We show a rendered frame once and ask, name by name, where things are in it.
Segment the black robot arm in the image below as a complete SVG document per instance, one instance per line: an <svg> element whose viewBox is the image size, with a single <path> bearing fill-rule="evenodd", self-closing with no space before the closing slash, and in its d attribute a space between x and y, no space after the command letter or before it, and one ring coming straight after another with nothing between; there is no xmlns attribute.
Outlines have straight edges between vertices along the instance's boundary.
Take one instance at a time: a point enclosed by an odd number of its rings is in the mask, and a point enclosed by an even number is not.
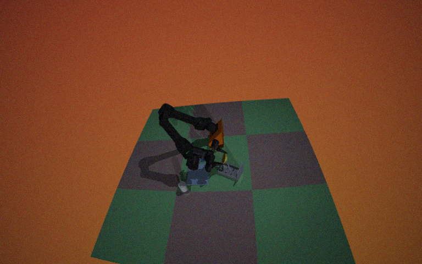
<svg viewBox="0 0 422 264"><path fill-rule="evenodd" d="M212 133L212 135L218 129L218 123L214 124L210 117L203 118L203 117L193 117L183 112L179 112L174 110L174 108L165 103L161 106L158 111L159 113L159 124L163 129L168 133L171 139L174 141L177 150L187 159L186 166L190 170L197 170L199 164L199 157L201 154L201 148L194 147L193 143L191 144L187 139L181 137L181 135L176 131L176 129L170 124L169 118L175 118L181 120L183 122L192 124L194 129L197 130L208 130ZM189 153L187 153L189 151ZM186 154L187 153L187 154ZM207 163L214 163L215 156L213 155L212 150L204 151L203 160Z"/></svg>

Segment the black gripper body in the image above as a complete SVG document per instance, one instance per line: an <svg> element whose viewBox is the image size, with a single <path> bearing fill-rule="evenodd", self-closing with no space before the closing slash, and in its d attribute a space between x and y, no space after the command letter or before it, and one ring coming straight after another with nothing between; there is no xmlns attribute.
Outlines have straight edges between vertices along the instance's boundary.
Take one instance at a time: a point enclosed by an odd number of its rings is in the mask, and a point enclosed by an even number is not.
<svg viewBox="0 0 422 264"><path fill-rule="evenodd" d="M216 140L216 139L214 139L212 141L212 151L215 152L215 150L218 149L218 146L219 146L219 141ZM203 159L203 157L205 156L205 154L203 154L204 151L208 151L208 150L202 148L201 149L201 154L200 154L200 157L199 158ZM206 172L209 172L210 173L210 171L212 169L212 166L213 166L212 163L207 163L206 162L206 166L205 166Z"/></svg>

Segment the blue square mat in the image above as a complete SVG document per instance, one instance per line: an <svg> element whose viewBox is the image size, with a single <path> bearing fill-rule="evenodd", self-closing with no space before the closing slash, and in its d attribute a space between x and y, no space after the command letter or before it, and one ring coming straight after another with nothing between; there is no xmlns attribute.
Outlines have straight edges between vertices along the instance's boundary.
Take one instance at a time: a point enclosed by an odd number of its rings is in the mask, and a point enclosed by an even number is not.
<svg viewBox="0 0 422 264"><path fill-rule="evenodd" d="M209 172L205 169L206 163L199 163L197 170L188 171L186 185L208 185Z"/></svg>

